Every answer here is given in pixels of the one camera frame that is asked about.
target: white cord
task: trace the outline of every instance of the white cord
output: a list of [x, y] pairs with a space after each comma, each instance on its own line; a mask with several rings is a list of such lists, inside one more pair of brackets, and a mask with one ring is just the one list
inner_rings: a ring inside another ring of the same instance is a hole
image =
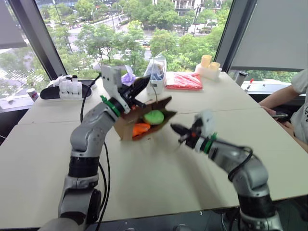
[[226, 228], [226, 226], [225, 226], [225, 223], [223, 222], [223, 214], [221, 214], [221, 223], [222, 223], [223, 229], [224, 229], [225, 231], [227, 231], [227, 228]]

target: robotic arm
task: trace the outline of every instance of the robotic arm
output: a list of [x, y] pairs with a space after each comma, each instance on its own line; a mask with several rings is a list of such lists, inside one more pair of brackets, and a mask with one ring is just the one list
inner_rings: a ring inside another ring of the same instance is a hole
[[208, 111], [196, 116], [190, 129], [171, 124], [179, 142], [204, 152], [228, 173], [240, 203], [242, 231], [282, 231], [279, 215], [270, 198], [268, 172], [248, 147], [239, 147], [210, 135]]
[[122, 85], [119, 70], [102, 68], [104, 88], [110, 99], [91, 109], [71, 135], [68, 175], [58, 207], [58, 218], [40, 231], [82, 231], [94, 223], [100, 213], [101, 192], [98, 184], [99, 158], [105, 136], [122, 113], [133, 105], [145, 107], [135, 97], [147, 86], [150, 77], [137, 79], [130, 87]]

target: white t-shirt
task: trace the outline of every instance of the white t-shirt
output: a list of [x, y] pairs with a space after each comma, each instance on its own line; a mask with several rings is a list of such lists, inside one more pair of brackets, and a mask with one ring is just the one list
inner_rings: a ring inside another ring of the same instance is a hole
[[297, 93], [306, 94], [304, 105], [292, 115], [291, 123], [295, 136], [308, 143], [308, 69], [297, 73], [291, 83]]

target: white table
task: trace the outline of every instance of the white table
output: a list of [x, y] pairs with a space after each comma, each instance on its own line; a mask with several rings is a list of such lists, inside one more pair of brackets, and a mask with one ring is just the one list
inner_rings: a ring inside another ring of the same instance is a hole
[[[92, 97], [86, 100], [84, 114], [102, 101], [100, 95], [108, 95], [103, 89], [101, 80], [98, 80], [97, 85]], [[167, 109], [177, 111], [179, 114], [197, 113], [204, 108], [223, 111], [260, 107], [224, 72], [220, 74], [219, 82], [203, 79], [203, 86], [202, 91], [165, 90], [158, 95], [158, 99], [172, 95], [172, 101], [167, 105]], [[146, 102], [150, 99], [155, 100], [155, 95], [148, 95], [144, 90], [137, 99]], [[79, 121], [80, 109], [80, 101], [38, 99], [19, 124]]]
[[[273, 200], [308, 192], [308, 155], [261, 108], [213, 112], [218, 136], [251, 146], [269, 171]], [[170, 122], [189, 126], [194, 114]], [[0, 228], [37, 227], [57, 216], [68, 172], [69, 137], [78, 122], [20, 124], [0, 147]], [[169, 124], [141, 141], [106, 142], [111, 194], [104, 220], [137, 218], [238, 205], [227, 174], [206, 155], [179, 147]], [[102, 152], [101, 163], [105, 164]]]

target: car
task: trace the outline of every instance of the car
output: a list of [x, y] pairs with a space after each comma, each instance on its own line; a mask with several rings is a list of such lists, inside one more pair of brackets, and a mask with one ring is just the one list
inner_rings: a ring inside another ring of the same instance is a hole
[[125, 50], [124, 54], [125, 54], [126, 56], [130, 56], [130, 50]]
[[149, 47], [150, 46], [150, 41], [143, 41], [142, 45], [144, 47]]

